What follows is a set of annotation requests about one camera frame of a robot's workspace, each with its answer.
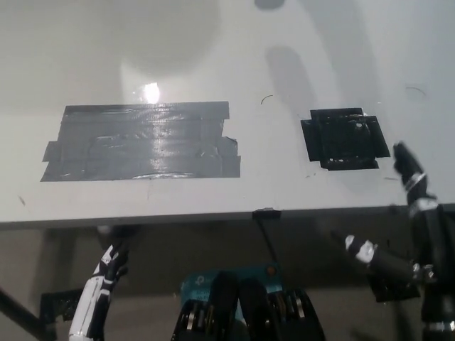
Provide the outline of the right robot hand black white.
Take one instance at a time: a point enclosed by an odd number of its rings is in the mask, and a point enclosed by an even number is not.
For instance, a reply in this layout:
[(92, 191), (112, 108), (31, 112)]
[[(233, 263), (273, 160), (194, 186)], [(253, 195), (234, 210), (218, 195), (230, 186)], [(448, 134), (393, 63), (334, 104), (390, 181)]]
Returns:
[(454, 334), (454, 233), (444, 209), (429, 191), (429, 179), (404, 142), (393, 146), (394, 167), (404, 188), (414, 242), (414, 259), (405, 261), (377, 244), (333, 231), (334, 240), (354, 259), (382, 277), (424, 287), (423, 332)]

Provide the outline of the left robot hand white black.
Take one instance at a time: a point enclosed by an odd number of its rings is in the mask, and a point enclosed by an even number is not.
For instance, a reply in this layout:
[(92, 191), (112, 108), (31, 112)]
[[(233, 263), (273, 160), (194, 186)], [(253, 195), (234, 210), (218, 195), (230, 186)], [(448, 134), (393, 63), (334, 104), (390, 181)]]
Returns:
[(126, 238), (116, 238), (86, 281), (68, 332), (69, 340), (103, 340), (112, 293), (128, 272)]

